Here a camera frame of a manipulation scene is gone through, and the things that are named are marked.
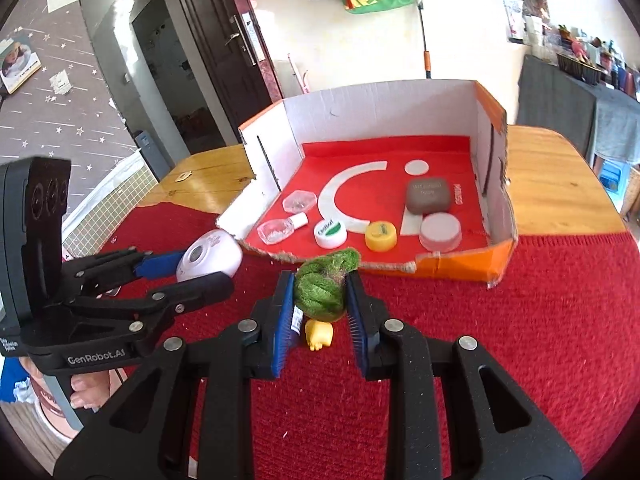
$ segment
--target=brown soap bar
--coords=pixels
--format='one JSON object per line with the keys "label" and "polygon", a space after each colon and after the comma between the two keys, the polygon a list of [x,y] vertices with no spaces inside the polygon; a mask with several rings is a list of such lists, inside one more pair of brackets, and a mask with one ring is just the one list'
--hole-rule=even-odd
{"label": "brown soap bar", "polygon": [[414,178],[406,189],[406,208],[415,215],[443,213],[451,206],[451,191],[444,178]]}

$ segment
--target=green label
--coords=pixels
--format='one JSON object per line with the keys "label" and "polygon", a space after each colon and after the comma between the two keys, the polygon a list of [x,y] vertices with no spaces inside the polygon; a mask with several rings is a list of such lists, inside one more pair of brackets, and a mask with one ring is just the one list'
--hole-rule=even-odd
{"label": "green label", "polygon": [[340,222],[337,222],[336,225],[334,225],[333,227],[331,227],[327,232],[324,233],[324,236],[332,236],[338,233],[338,231],[340,231]]}

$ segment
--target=gray tablecloth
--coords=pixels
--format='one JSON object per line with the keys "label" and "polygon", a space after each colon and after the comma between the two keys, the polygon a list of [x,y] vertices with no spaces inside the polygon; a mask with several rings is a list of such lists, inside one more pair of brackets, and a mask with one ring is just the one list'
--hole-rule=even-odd
{"label": "gray tablecloth", "polygon": [[558,67],[525,56],[516,124],[565,136],[592,164],[593,156],[640,163],[640,103],[619,90],[590,86]]}

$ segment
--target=yellow bottle cap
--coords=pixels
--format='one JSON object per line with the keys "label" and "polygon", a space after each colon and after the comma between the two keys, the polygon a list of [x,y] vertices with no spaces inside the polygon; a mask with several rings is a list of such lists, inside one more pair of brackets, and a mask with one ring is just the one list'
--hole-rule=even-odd
{"label": "yellow bottle cap", "polygon": [[372,251],[377,253],[389,251],[398,243],[396,227],[385,220],[372,222],[364,232],[364,241]]}

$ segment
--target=door handle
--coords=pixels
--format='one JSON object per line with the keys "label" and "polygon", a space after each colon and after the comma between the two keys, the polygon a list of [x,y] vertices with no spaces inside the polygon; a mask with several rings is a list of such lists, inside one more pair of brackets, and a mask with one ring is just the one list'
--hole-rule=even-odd
{"label": "door handle", "polygon": [[240,33],[239,32],[234,32],[231,36],[229,36],[229,39],[225,41],[225,46],[227,46],[229,43],[231,43],[238,36],[240,36]]}
{"label": "door handle", "polygon": [[236,27],[238,28],[238,31],[240,33],[240,37],[242,38],[242,42],[244,43],[244,51],[249,56],[249,60],[251,61],[251,64],[255,66],[257,63],[255,62],[254,52],[252,51],[251,46],[246,42],[246,37],[244,36],[244,27],[238,21],[238,17],[236,15],[234,15],[232,19],[236,24]]}

